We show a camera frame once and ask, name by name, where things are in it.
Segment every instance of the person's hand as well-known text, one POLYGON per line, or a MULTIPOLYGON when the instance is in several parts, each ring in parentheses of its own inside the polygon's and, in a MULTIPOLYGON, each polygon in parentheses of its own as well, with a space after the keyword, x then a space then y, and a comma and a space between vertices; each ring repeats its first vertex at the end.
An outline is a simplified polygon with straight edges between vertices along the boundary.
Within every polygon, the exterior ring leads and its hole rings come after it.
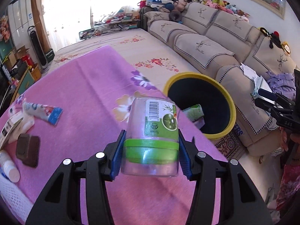
MULTIPOLYGON (((287 152, 289 150, 288 144, 287 144, 287 137, 288 136, 287 136, 287 133, 286 133, 286 131, 283 127, 280 127, 280 130, 281 130, 280 146, 287 152)), ((300 144, 300 134, 293 133, 293 134, 291 134, 290 138, 295 143, 300 144)))

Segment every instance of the beige couch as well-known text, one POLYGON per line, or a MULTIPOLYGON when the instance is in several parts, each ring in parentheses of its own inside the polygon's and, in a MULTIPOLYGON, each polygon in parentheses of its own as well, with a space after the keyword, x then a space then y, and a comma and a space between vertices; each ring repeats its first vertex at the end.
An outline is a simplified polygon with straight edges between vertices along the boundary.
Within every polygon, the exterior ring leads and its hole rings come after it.
POLYGON ((148 12, 148 32, 185 58, 199 72, 214 78, 230 93, 236 105, 235 132, 250 155, 261 156, 280 146, 275 119, 254 105, 254 83, 240 69, 243 63, 266 80, 275 74, 293 73, 294 61, 257 28, 229 13, 189 3, 182 24, 168 15, 148 12))

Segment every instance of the silver screw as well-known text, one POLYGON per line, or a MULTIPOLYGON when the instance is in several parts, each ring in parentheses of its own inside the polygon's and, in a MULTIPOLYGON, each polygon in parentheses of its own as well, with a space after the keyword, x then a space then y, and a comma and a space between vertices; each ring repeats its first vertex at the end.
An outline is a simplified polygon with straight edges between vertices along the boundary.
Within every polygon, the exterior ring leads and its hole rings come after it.
POLYGON ((230 163, 231 163, 232 165, 235 165, 235 166, 236 166, 236 165, 238 165, 239 162, 238 162, 236 159, 231 159, 231 160, 230 160, 230 163))
POLYGON ((98 152, 97 154, 96 154, 96 157, 97 158, 103 158, 105 156, 105 154, 103 153, 103 152, 98 152))
POLYGON ((71 159, 64 159, 62 163, 64 163, 64 165, 69 165, 71 163, 71 159))
POLYGON ((203 152, 203 151, 198 152, 197 155, 198 155, 199 157, 201 157, 201 158, 206 157, 206 153, 203 152))

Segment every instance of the white wall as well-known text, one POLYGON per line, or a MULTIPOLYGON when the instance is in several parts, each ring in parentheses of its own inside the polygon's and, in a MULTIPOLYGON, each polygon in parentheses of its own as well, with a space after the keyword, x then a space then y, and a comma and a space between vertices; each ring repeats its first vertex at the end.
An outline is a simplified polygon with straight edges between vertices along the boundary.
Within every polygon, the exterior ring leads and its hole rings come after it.
POLYGON ((284 19, 252 0, 226 0, 236 4, 238 9, 250 14, 250 23, 264 27, 270 33, 278 31, 280 40, 287 41, 291 48, 291 58, 300 67, 300 23, 289 4, 286 5, 284 19))

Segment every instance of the pink tablecloth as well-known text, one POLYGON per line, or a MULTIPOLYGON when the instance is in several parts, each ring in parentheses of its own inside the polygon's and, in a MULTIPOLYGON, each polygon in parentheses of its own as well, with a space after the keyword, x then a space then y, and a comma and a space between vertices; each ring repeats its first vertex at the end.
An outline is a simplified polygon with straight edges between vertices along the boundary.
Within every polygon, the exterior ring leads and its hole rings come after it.
MULTIPOLYGON (((16 158, 16 143, 6 147, 21 173, 17 185, 32 202, 62 160, 86 160, 116 141, 127 127, 128 107, 135 97, 165 97, 146 80, 142 84, 139 77, 134 78, 136 74, 135 68, 106 46, 68 62, 25 92, 29 102, 63 108, 56 126, 36 119, 29 131, 41 139, 37 168, 24 166, 16 158)), ((7 113, 0 118, 0 127, 7 118, 7 113)), ((186 140, 195 136, 199 150, 226 160, 184 114, 179 115, 178 124, 186 140)), ((187 219, 195 182, 189 182, 180 169, 176 178, 120 174, 106 186, 116 225, 181 225, 187 219)), ((213 224, 218 222, 219 206, 217 191, 213 224)), ((87 224, 85 209, 82 216, 87 224)))

